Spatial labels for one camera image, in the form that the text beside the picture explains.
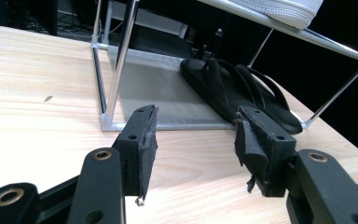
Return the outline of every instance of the white sneaker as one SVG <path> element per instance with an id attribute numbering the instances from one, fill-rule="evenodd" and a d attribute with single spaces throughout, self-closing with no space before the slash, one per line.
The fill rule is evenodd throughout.
<path id="1" fill-rule="evenodd" d="M 228 0 L 297 29 L 305 29 L 324 0 Z"/>

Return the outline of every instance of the silver metal frame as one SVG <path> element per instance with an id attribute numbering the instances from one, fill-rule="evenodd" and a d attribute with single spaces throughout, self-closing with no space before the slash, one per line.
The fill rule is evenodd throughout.
<path id="1" fill-rule="evenodd" d="M 120 85 L 120 80 L 122 76 L 123 66 L 124 62 L 126 60 L 127 51 L 128 51 L 128 45 L 130 42 L 131 37 L 131 30 L 132 26 L 135 22 L 136 13 L 138 9 L 138 4 L 140 0 L 131 0 L 127 4 L 126 8 L 126 14 L 124 16 L 124 32 L 121 33 L 120 42 L 118 44 L 118 52 L 117 52 L 117 59 L 116 64 L 114 66 L 114 73 L 116 79 L 112 81 L 112 85 L 110 87 L 110 94 L 108 98 L 108 104 L 106 104 L 105 95 L 103 91 L 103 82 L 102 82 L 102 74 L 100 69 L 100 63 L 98 59 L 98 49 L 107 49 L 107 43 L 100 44 L 98 43 L 98 27 L 99 27 L 99 19 L 100 19 L 100 11 L 101 11 L 101 1 L 98 2 L 98 11 L 96 20 L 94 23 L 94 33 L 92 36 L 92 52 L 93 52 L 93 59 L 95 63 L 95 71 L 97 75 L 97 81 L 98 81 L 98 87 L 99 87 L 99 94 L 100 94 L 100 101 L 101 101 L 101 123 L 102 123 L 102 129 L 103 131 L 118 131 L 116 128 L 112 128 L 113 124 L 113 116 L 115 112 L 115 106 L 117 102 L 117 95 L 118 95 L 118 89 Z M 280 32 L 283 32 L 287 35 L 291 35 L 293 37 L 302 39 L 304 41 L 307 41 L 313 45 L 317 45 L 326 49 L 330 49 L 334 52 L 337 52 L 339 54 L 345 55 L 347 57 L 353 58 L 355 60 L 358 60 L 358 51 L 348 48 L 344 45 L 339 44 L 338 42 L 335 42 L 323 35 L 319 35 L 312 30 L 304 29 L 304 30 L 298 30 L 297 28 L 291 27 L 289 25 L 286 25 L 282 22 L 275 21 L 261 13 L 255 12 L 249 8 L 242 7 L 238 4 L 229 2 L 228 0 L 199 0 L 202 3 L 205 3 L 207 5 L 217 7 L 220 9 L 223 9 L 227 12 L 233 13 L 235 15 L 238 15 L 240 17 L 243 17 L 245 19 L 248 19 L 250 21 L 255 21 L 257 23 L 260 23 L 262 25 L 266 25 L 267 27 L 271 28 L 272 30 L 278 30 Z M 252 59 L 251 63 L 249 64 L 252 66 L 253 62 L 255 61 L 258 53 L 260 50 L 264 47 L 264 44 L 267 42 L 268 37 L 263 42 L 263 44 L 260 46 L 258 52 L 255 54 L 254 58 Z M 342 88 L 333 95 L 325 104 L 323 104 L 309 119 L 306 121 L 303 121 L 302 119 L 299 119 L 302 123 L 303 128 L 309 128 L 309 126 L 314 122 L 319 116 L 325 111 L 327 107 L 329 107 L 337 98 L 338 96 L 344 92 L 351 84 L 352 82 L 358 78 L 358 70 L 354 73 L 354 75 L 345 83 Z"/>

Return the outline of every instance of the shoe sole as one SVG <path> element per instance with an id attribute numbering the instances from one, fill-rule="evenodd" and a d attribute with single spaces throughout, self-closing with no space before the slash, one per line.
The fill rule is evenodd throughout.
<path id="1" fill-rule="evenodd" d="M 297 0 L 297 2 L 302 1 L 308 5 L 312 5 L 308 7 L 302 5 L 301 3 L 294 3 L 292 1 L 285 0 L 229 1 L 265 14 L 276 21 L 286 23 L 301 30 L 310 25 L 310 22 L 316 16 L 317 11 L 322 4 L 322 0 Z"/>

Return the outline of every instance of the wooden table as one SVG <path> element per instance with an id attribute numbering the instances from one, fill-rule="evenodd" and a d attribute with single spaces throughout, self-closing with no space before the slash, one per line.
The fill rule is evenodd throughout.
<path id="1" fill-rule="evenodd" d="M 100 52 L 103 80 L 112 79 Z M 300 116 L 311 112 L 289 93 Z M 89 43 L 0 27 L 0 187 L 42 192 L 78 175 L 84 157 L 110 147 Z M 128 223 L 288 223 L 285 199 L 246 191 L 250 174 L 234 153 L 234 131 L 158 131 L 145 206 L 127 197 Z M 295 135 L 296 149 L 334 156 L 358 183 L 358 148 L 321 119 Z"/>

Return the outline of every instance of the table surface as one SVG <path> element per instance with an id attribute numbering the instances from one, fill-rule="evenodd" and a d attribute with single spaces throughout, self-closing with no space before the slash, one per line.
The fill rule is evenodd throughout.
<path id="1" fill-rule="evenodd" d="M 112 66 L 99 55 L 110 86 Z M 311 114 L 284 93 L 299 116 Z M 87 153 L 118 135 L 101 132 L 100 116 L 90 43 L 0 27 L 0 187 L 29 182 L 42 192 L 78 175 Z M 145 206 L 126 197 L 128 223 L 289 223 L 284 198 L 246 191 L 234 138 L 232 130 L 158 131 Z M 334 156 L 358 183 L 358 148 L 321 119 L 295 139 L 297 150 Z"/>

